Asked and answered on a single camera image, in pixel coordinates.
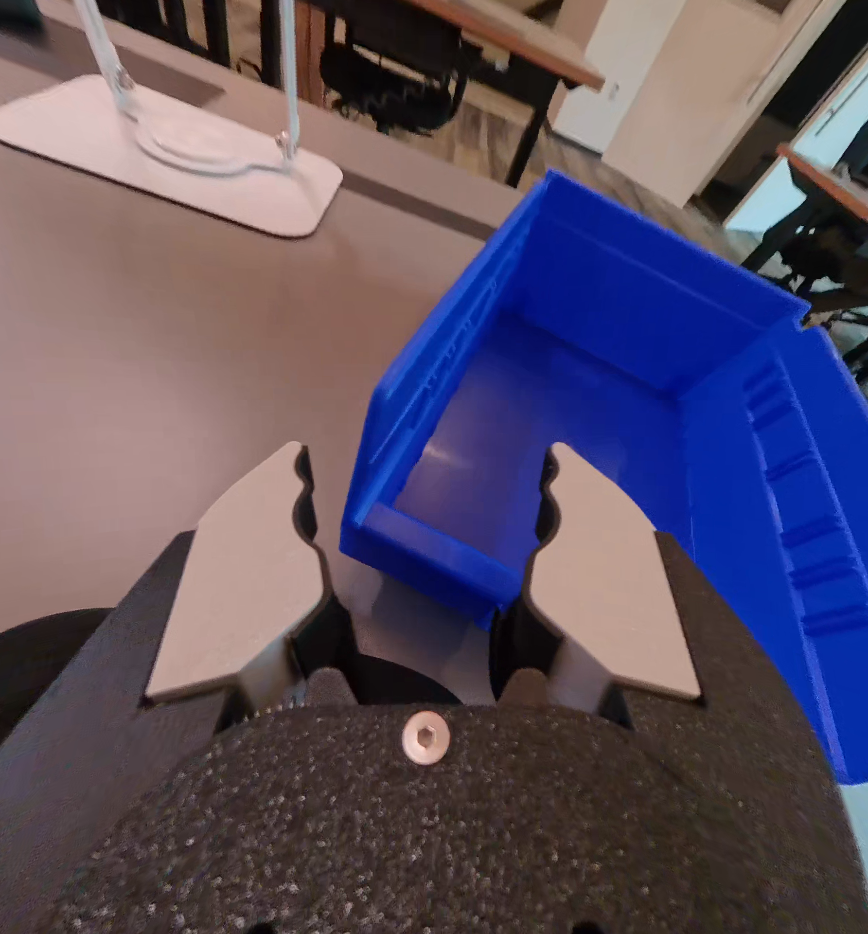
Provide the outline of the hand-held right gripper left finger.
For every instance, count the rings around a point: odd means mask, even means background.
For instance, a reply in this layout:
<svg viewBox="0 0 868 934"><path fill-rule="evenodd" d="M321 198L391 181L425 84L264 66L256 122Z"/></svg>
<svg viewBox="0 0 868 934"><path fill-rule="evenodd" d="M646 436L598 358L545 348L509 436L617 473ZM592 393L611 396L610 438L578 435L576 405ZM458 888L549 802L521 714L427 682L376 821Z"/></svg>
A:
<svg viewBox="0 0 868 934"><path fill-rule="evenodd" d="M315 542L310 453L278 449L198 521L145 689L152 703L236 690L254 712L302 678L292 640L333 605Z"/></svg>

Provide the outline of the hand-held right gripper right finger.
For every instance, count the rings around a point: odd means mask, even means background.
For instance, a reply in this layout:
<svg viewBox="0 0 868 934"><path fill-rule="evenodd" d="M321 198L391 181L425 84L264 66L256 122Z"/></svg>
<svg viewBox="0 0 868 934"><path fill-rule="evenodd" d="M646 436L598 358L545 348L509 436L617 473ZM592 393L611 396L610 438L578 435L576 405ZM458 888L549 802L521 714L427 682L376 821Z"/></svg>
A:
<svg viewBox="0 0 868 934"><path fill-rule="evenodd" d="M595 714L612 689L700 701L643 510L563 442L549 447L539 489L537 548L520 595L520 660L544 672L550 703Z"/></svg>

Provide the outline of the blue plastic bin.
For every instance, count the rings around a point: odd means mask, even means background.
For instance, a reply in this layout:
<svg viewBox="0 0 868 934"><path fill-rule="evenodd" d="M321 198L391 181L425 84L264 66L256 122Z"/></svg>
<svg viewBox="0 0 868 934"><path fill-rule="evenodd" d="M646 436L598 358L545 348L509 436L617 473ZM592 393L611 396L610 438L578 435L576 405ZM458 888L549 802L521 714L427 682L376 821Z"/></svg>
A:
<svg viewBox="0 0 868 934"><path fill-rule="evenodd" d="M804 309L549 172L373 392L339 550L486 623L562 442L685 549L867 784L868 403Z"/></svg>

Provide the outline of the wooden top desk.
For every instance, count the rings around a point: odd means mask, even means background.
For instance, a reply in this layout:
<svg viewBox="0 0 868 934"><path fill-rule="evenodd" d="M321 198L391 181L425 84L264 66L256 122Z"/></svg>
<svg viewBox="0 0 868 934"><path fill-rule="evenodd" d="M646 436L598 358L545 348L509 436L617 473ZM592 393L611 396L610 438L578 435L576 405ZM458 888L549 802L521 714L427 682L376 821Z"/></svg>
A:
<svg viewBox="0 0 868 934"><path fill-rule="evenodd" d="M568 90L603 90L604 76L569 38L499 2L410 1L411 6L509 53L510 77L478 75L476 80L532 109L514 152L505 183L518 187L548 117L559 84Z"/></svg>
<svg viewBox="0 0 868 934"><path fill-rule="evenodd" d="M868 179L821 166L787 144L779 144L776 154L787 166L791 185L801 193L802 201L763 233L742 267L759 273L796 238L832 224L860 238L854 255L868 262Z"/></svg>

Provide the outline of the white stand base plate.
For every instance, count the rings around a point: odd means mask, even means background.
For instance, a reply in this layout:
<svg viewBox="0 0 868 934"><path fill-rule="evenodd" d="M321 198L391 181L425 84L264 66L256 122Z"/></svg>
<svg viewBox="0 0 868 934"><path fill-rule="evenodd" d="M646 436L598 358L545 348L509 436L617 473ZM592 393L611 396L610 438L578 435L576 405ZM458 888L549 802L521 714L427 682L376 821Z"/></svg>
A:
<svg viewBox="0 0 868 934"><path fill-rule="evenodd" d="M94 1L75 1L99 74L0 106L0 143L265 234L315 232L342 182L300 146L296 4L279 3L287 126L269 136L139 85Z"/></svg>

